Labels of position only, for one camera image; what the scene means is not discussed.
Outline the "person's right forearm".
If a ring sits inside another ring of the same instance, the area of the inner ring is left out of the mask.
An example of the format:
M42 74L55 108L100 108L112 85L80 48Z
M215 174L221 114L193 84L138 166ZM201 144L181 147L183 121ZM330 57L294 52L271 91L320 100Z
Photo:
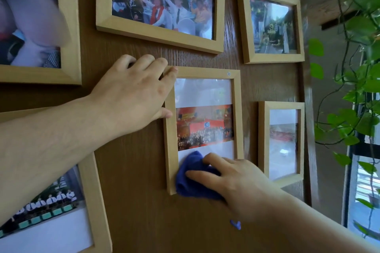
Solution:
M249 197L253 216L269 219L295 249L308 253L380 253L347 228L282 190L255 192Z

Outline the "black window frame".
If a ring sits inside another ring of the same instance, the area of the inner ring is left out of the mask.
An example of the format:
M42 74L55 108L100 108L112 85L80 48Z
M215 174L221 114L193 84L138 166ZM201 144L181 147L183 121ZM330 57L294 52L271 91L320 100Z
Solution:
M356 135L347 148L351 163L345 170L342 223L350 231L380 242L380 123L374 136Z

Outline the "large wooden photo frame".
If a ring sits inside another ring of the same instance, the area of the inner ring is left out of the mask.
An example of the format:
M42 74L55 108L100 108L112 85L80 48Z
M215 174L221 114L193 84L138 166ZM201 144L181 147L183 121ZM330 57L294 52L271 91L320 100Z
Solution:
M0 222L0 253L112 253L95 155Z
M82 84L78 0L0 0L0 83Z

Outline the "green trailing pothos plant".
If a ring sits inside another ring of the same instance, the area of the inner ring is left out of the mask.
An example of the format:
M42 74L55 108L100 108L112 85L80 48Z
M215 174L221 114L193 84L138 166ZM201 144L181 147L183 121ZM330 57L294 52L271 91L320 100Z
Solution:
M333 73L338 88L322 98L314 125L316 144L328 149L358 144L359 133L373 137L380 123L380 0L337 0L337 5L345 42ZM347 153L333 155L345 168L351 163Z

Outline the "person's right hand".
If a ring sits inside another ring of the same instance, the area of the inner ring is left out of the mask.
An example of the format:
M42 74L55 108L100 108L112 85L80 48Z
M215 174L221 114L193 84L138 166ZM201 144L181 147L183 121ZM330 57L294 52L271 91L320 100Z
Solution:
M284 192L248 160L231 160L210 153L204 157L221 172L222 185L215 186L235 217L249 223L283 223Z

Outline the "blue cleaning cloth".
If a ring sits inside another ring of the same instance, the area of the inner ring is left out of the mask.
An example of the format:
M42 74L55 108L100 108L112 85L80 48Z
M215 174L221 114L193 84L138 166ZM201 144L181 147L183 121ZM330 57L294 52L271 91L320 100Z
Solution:
M179 166L175 179L175 188L179 195L183 197L211 199L228 205L220 190L215 188L215 186L203 186L189 179L185 173L190 170L205 171L221 177L221 172L212 164L206 163L204 155L200 151L195 150L188 154Z

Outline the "person's left hand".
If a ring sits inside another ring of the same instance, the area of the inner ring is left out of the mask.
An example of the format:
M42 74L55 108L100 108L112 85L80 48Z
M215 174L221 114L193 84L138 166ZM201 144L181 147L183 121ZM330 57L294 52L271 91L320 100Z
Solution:
M105 73L88 96L93 108L94 132L105 142L139 131L150 124L178 75L178 67L168 66L160 78L143 71L143 55L129 68L115 68Z

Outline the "small wooden photo frame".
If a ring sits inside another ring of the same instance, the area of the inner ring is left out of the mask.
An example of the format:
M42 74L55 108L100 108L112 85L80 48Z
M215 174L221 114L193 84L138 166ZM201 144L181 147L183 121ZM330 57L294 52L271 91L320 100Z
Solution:
M280 188L304 179L305 103L258 103L258 167Z
M244 63L305 61L301 0L238 0Z

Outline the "person's left forearm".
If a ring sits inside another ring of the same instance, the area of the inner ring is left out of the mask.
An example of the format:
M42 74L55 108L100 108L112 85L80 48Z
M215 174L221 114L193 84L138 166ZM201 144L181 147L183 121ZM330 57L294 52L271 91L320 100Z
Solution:
M88 97L0 123L0 222L94 150Z

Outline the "wide wooden photo frame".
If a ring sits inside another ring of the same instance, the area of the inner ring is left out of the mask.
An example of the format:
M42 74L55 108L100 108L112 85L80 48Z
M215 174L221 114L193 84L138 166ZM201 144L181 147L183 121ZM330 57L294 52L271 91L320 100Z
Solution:
M117 17L112 15L111 6L112 0L96 0L97 30L212 54L224 52L225 0L215 0L216 12L213 19L212 39L204 39Z

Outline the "wooden photo frame with sticker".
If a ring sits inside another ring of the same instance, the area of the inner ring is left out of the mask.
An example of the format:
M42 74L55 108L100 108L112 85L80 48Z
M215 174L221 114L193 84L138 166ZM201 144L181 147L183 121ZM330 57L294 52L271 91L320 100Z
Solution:
M188 155L215 153L243 159L240 71L178 67L178 76L164 107L166 184L176 194L176 176Z

